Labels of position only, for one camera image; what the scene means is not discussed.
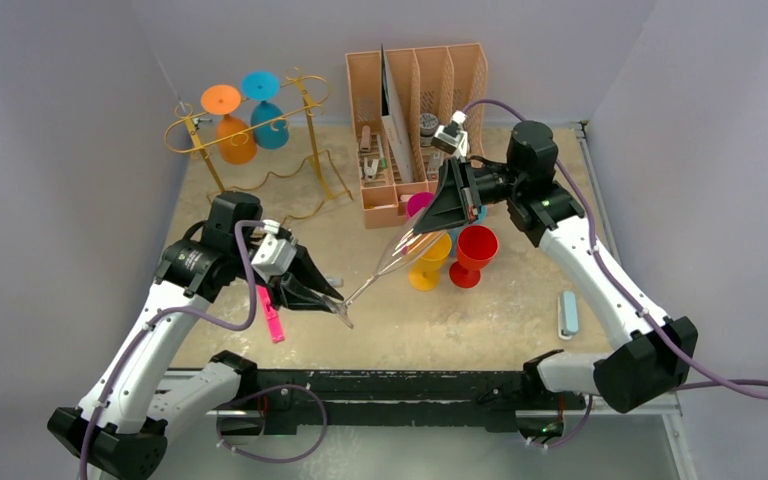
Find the yellow plastic wine glass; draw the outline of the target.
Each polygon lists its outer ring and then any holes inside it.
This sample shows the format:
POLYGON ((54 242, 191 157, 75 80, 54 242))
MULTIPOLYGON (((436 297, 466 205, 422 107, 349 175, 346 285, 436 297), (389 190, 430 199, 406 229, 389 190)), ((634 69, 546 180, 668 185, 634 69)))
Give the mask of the yellow plastic wine glass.
POLYGON ((436 288, 440 281, 440 270, 448 259, 452 240, 448 233, 441 232, 439 238, 427 249, 410 268, 410 285, 422 292, 436 288))

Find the light blue wine glass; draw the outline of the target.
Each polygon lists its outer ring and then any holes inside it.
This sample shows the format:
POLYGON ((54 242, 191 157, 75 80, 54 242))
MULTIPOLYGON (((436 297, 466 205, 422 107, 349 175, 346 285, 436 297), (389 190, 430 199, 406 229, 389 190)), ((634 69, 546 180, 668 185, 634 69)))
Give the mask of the light blue wine glass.
POLYGON ((469 217, 463 225, 448 230, 448 235, 451 239, 451 248, 449 252, 450 257, 454 257, 456 255, 457 241, 461 232, 468 226, 481 224, 487 216, 487 210, 487 206, 481 206, 478 213, 475 214, 474 217, 469 217))

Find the red plastic wine glass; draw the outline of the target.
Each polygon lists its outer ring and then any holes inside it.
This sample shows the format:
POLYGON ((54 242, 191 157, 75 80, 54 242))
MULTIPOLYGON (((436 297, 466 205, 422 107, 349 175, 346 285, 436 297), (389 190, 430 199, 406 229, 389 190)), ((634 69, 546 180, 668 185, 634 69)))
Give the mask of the red plastic wine glass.
POLYGON ((449 268, 452 283, 470 289, 481 281, 482 269, 496 256, 499 241, 496 234, 484 225, 467 226, 456 242, 456 261, 449 268))

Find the magenta plastic wine glass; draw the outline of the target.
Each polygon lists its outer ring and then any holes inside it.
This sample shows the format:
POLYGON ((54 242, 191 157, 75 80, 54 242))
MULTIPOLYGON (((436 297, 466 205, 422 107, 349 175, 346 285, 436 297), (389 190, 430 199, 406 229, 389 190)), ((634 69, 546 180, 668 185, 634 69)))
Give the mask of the magenta plastic wine glass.
POLYGON ((430 192, 424 192, 425 197, 420 202, 408 202, 406 204, 406 214, 409 218, 415 216, 417 213, 419 213, 422 209, 426 208, 430 205, 434 198, 434 194, 430 192))

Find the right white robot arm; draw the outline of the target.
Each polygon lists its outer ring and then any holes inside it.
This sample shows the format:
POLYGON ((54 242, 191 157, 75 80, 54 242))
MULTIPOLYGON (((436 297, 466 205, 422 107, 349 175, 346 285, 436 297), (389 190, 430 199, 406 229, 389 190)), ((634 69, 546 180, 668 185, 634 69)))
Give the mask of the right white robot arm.
POLYGON ((686 381, 696 326, 688 317, 671 318, 602 251, 590 213, 555 179, 559 149, 548 126, 515 125, 503 162, 471 156, 457 121, 439 127, 431 143, 448 156, 415 232, 464 228, 481 206, 506 202, 512 223, 564 270, 613 349, 603 355, 557 350, 528 361, 521 392, 529 404, 544 407, 560 392, 576 392, 627 413, 686 381))

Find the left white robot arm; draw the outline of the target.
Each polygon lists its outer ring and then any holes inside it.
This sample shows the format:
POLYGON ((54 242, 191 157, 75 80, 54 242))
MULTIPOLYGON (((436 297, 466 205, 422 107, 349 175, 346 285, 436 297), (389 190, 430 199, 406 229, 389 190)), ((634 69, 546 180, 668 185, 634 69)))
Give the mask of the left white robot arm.
POLYGON ((243 280, 249 297, 245 321, 224 323, 233 332, 254 322, 260 290, 277 309, 330 312, 341 300, 307 249, 262 213, 254 195, 219 194, 208 217, 164 251, 145 305, 104 374, 76 406, 54 411, 48 430, 77 457, 80 478, 146 479, 173 439, 209 410, 267 406, 257 365, 230 352, 157 393, 190 330, 210 320, 210 305, 233 281, 243 280))

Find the clear wine glass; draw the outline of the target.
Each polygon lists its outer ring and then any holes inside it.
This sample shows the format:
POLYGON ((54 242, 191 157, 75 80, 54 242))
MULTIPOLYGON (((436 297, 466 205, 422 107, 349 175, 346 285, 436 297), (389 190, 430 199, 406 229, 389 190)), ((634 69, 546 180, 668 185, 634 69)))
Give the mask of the clear wine glass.
POLYGON ((415 224, 419 215, 411 217, 400 230, 390 239, 384 248, 377 265, 369 277, 344 301, 333 303, 331 311, 346 325, 353 329, 348 309, 349 307, 382 276, 393 273, 403 267, 414 264, 426 253, 443 235, 442 231, 417 233, 415 224))

